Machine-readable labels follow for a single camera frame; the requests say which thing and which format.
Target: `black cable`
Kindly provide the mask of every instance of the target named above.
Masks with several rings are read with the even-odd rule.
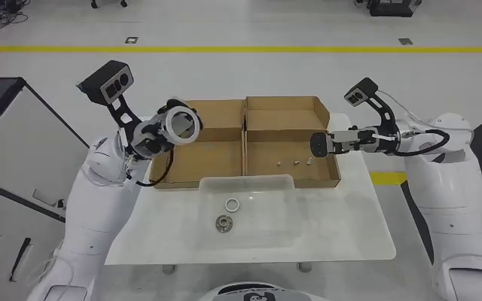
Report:
[[[6,27],[9,24],[22,23],[29,19],[29,16],[22,13],[20,10],[23,9],[26,5],[29,5],[30,0],[15,2],[15,4],[16,7],[11,7],[11,5],[7,3],[7,0],[4,0],[3,4],[0,5],[0,29]],[[21,16],[23,19],[16,20],[18,16]]]
[[[435,151],[439,147],[443,147],[444,145],[447,144],[447,142],[450,140],[450,135],[447,134],[446,132],[443,132],[439,129],[428,129],[425,131],[427,134],[437,134],[439,136],[442,136],[443,139],[442,141],[438,142],[436,145],[432,145],[431,147],[424,148],[422,150],[417,150],[417,151],[411,151],[408,153],[400,153],[397,150],[394,150],[392,154],[399,156],[399,157],[411,157],[411,156],[417,156],[417,155],[423,155],[427,154],[428,152]]]
[[[166,178],[167,174],[169,173],[169,170],[171,169],[173,162],[174,162],[174,149],[170,150],[169,163],[167,164],[166,170],[164,171],[163,175],[160,176],[160,178],[158,178],[156,181],[151,181],[151,183],[142,183],[140,181],[137,181],[136,184],[142,187],[153,187],[159,184],[164,178]],[[127,178],[131,179],[132,176],[127,174]]]

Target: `yellow floor line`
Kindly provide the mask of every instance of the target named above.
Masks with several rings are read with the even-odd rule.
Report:
[[[374,185],[400,185],[407,180],[404,172],[370,172]]]
[[[24,53],[482,53],[482,47],[358,46],[0,46]]]

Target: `floor marking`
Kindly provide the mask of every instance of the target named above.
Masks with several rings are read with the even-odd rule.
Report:
[[[0,46],[14,53],[482,53],[482,47],[372,46]]]

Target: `white ring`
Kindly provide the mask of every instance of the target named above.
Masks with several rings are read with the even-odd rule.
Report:
[[[235,208],[235,209],[229,209],[229,207],[227,207],[227,204],[228,204],[229,202],[235,202],[235,203],[236,203],[236,208]],[[229,199],[226,200],[226,203],[224,204],[224,208],[226,209],[227,212],[234,213],[234,212],[236,212],[236,211],[239,210],[239,206],[240,206],[240,205],[241,205],[241,204],[239,203],[239,201],[238,201],[237,199],[229,198]]]
[[[174,129],[172,128],[172,118],[177,114],[177,113],[186,113],[189,116],[191,116],[193,122],[194,122],[194,133],[191,135],[189,138],[182,138],[179,137],[175,132]],[[199,125],[199,119],[197,119],[197,115],[190,109],[182,106],[174,107],[170,109],[167,112],[166,115],[166,131],[169,134],[169,137],[166,137],[169,142],[176,144],[176,145],[182,145],[182,144],[188,144],[191,142],[196,141],[197,136],[199,135],[200,131],[200,125]]]

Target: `table leg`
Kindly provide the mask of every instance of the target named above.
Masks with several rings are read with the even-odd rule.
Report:
[[[311,272],[311,263],[297,263],[296,267],[300,272]]]
[[[166,275],[171,275],[175,272],[175,268],[177,265],[175,264],[163,264],[163,273]]]

